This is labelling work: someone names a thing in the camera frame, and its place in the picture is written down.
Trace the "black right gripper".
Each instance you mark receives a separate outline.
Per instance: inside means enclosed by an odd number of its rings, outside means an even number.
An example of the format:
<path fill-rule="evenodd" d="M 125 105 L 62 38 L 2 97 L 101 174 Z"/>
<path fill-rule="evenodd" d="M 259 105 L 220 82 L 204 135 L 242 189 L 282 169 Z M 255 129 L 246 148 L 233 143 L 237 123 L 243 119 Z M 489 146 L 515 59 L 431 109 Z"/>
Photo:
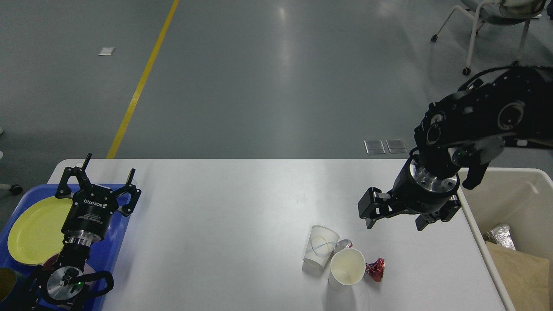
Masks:
<path fill-rule="evenodd" d="M 420 214 L 415 224 L 421 232 L 436 221 L 448 222 L 461 209 L 456 194 L 460 186 L 458 174 L 440 178 L 410 157 L 395 179 L 391 194 L 370 187 L 358 201 L 359 218 L 372 229 L 378 220 L 401 214 Z"/>

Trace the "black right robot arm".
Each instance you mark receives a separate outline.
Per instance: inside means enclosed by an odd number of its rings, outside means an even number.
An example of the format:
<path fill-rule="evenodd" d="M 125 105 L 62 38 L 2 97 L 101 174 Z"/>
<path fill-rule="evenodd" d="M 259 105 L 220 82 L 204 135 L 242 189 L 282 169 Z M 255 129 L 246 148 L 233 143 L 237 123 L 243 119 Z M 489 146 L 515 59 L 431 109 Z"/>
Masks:
<path fill-rule="evenodd" d="M 402 214 L 417 215 L 418 231 L 450 221 L 461 207 L 459 187 L 480 185 L 505 147 L 525 140 L 531 148 L 551 149 L 552 73 L 545 66 L 496 67 L 431 102 L 392 189 L 370 187 L 358 201 L 367 228 Z"/>

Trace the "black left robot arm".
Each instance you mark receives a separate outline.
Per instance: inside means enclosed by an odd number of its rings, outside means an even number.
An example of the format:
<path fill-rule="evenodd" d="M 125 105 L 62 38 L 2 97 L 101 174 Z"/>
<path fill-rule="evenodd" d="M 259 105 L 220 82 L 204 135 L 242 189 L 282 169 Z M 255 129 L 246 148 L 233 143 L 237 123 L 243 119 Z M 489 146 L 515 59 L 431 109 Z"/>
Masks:
<path fill-rule="evenodd" d="M 63 225 L 63 246 L 51 267 L 38 264 L 13 291 L 8 311 L 53 310 L 68 306 L 80 311 L 87 301 L 102 297 L 114 287 L 109 270 L 85 273 L 92 246 L 108 235 L 113 217 L 119 213 L 130 216 L 142 191 L 133 184 L 136 170 L 132 168 L 126 182 L 117 189 L 91 183 L 86 168 L 92 154 L 81 166 L 66 167 L 55 191 L 55 198 L 70 199 L 71 205 Z"/>

